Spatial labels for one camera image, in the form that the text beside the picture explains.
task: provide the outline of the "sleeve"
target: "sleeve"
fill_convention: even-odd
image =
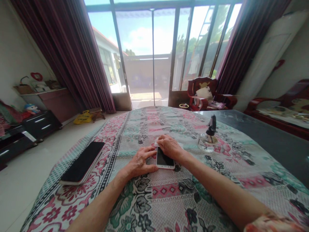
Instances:
[[[262,215],[244,228],[244,232],[305,232],[309,228],[301,226],[287,217],[276,214]]]

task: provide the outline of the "toy figure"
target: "toy figure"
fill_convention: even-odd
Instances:
[[[38,107],[33,104],[26,104],[24,108],[31,114],[41,113],[41,111],[38,110]]]

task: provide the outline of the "roof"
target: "roof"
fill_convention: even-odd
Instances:
[[[117,45],[115,45],[112,41],[110,41],[108,38],[105,37],[105,35],[103,35],[101,32],[99,32],[94,26],[92,26],[92,29],[94,31],[95,34],[97,34],[98,36],[100,36],[102,38],[102,40],[104,40],[106,43],[108,43],[108,45],[110,45],[111,47],[114,47],[115,50],[119,51],[119,48]]]

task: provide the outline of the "black spray nozzle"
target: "black spray nozzle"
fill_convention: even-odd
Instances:
[[[216,120],[216,116],[214,114],[211,116],[211,119],[210,119],[208,126],[209,127],[206,131],[206,134],[208,134],[210,136],[214,136],[215,132],[216,132],[216,126],[217,126],[217,120]]]

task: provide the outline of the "floral tablecloth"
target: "floral tablecloth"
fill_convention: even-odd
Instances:
[[[197,147],[209,119],[186,110],[146,107],[119,115],[80,139],[53,167],[22,231],[65,231],[112,181],[140,147],[169,134],[184,149],[249,191],[276,213],[309,224],[309,191],[242,132],[217,123],[219,144],[210,154]],[[91,141],[103,154],[82,186],[61,186],[60,176]],[[155,164],[155,157],[149,158]],[[236,227],[192,174],[179,164],[132,179],[111,212],[106,231],[233,231]]]

